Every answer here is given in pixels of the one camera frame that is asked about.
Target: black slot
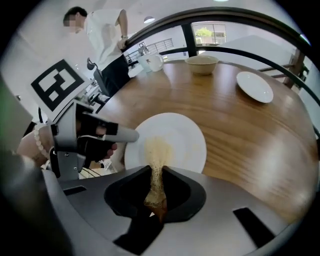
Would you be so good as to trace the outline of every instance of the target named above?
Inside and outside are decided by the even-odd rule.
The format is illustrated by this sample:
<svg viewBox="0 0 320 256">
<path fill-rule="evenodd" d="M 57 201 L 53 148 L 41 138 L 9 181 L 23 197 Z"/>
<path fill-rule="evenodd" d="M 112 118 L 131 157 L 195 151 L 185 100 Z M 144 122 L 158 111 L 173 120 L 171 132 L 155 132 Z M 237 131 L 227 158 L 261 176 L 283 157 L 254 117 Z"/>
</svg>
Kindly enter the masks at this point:
<svg viewBox="0 0 320 256">
<path fill-rule="evenodd" d="M 236 209 L 233 213 L 258 248 L 275 238 L 275 235 L 249 208 Z"/>
<path fill-rule="evenodd" d="M 66 196 L 70 196 L 70 195 L 77 194 L 77 193 L 80 193 L 80 192 L 86 191 L 86 190 L 87 189 L 84 186 L 75 186 L 72 188 L 64 189 L 63 192 Z"/>
</svg>

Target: black curved bar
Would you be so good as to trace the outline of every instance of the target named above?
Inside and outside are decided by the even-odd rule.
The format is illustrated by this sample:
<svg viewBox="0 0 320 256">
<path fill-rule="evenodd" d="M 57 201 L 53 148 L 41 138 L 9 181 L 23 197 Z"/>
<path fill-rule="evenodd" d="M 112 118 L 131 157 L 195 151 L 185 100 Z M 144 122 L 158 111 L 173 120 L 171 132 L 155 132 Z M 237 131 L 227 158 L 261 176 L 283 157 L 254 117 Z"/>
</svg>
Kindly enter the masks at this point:
<svg viewBox="0 0 320 256">
<path fill-rule="evenodd" d="M 197 46 L 197 51 L 213 51 L 213 52 L 222 52 L 222 53 L 228 53 L 228 54 L 236 54 L 241 55 L 244 57 L 248 57 L 250 59 L 262 62 L 264 64 L 267 64 L 268 66 L 271 66 L 275 68 L 276 70 L 282 72 L 287 77 L 289 77 L 295 84 L 300 86 L 301 88 L 305 89 L 308 94 L 315 100 L 315 102 L 320 107 L 320 99 L 315 95 L 315 93 L 295 74 L 284 68 L 283 66 L 274 63 L 271 60 L 268 60 L 264 57 L 261 57 L 259 55 L 244 51 L 244 50 L 238 50 L 238 49 L 232 49 L 232 48 L 226 48 L 226 47 L 216 47 L 216 46 Z"/>
<path fill-rule="evenodd" d="M 163 30 L 201 21 L 226 21 L 250 25 L 269 31 L 296 46 L 313 61 L 311 46 L 300 34 L 283 22 L 260 12 L 235 7 L 204 7 L 181 11 L 143 28 L 127 41 L 127 49 Z"/>
</svg>

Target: white cup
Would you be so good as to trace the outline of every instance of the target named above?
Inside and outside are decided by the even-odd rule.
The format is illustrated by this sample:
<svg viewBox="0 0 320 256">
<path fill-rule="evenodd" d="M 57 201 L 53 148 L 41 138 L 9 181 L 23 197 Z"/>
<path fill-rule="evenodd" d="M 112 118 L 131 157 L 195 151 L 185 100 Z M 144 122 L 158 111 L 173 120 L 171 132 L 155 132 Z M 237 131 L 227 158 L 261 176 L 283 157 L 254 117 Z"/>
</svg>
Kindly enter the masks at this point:
<svg viewBox="0 0 320 256">
<path fill-rule="evenodd" d="M 138 58 L 138 62 L 146 72 L 157 72 L 163 69 L 164 59 L 158 53 L 151 55 L 144 55 Z"/>
</svg>

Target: round wooden table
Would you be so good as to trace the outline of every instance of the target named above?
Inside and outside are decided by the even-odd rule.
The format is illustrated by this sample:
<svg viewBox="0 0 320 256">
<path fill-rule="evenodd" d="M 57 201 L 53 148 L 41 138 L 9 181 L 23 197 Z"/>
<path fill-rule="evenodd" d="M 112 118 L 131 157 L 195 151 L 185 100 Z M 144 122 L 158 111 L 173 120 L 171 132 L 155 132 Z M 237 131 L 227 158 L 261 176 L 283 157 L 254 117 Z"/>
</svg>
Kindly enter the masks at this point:
<svg viewBox="0 0 320 256">
<path fill-rule="evenodd" d="M 236 81 L 241 71 L 264 78 L 273 101 L 263 104 L 247 96 Z M 166 112 L 185 115 L 202 130 L 207 147 L 203 174 L 237 184 L 288 223 L 306 213 L 319 160 L 310 117 L 292 90 L 245 66 L 219 62 L 213 75 L 195 76 L 180 61 L 158 72 L 142 71 L 99 115 L 135 129 Z"/>
</svg>

